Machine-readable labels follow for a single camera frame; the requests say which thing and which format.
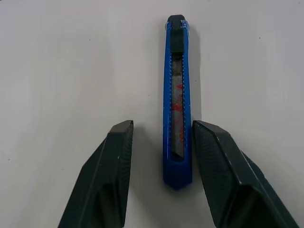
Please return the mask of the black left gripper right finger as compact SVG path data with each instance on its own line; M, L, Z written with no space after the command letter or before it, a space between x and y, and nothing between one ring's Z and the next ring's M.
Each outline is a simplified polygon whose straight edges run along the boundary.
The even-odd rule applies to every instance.
M261 169L226 130L192 125L200 176L216 228L299 228Z

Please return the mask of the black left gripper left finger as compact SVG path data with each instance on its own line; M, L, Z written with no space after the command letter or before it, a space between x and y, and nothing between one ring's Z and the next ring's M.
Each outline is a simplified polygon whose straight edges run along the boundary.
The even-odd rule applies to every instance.
M133 121L114 125L84 163L57 228L123 228Z

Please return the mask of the blue utility cutter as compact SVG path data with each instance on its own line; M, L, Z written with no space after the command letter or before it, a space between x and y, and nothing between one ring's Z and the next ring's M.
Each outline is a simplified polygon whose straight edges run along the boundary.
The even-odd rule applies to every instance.
M192 183L189 25L169 16L163 82L163 180L174 190Z

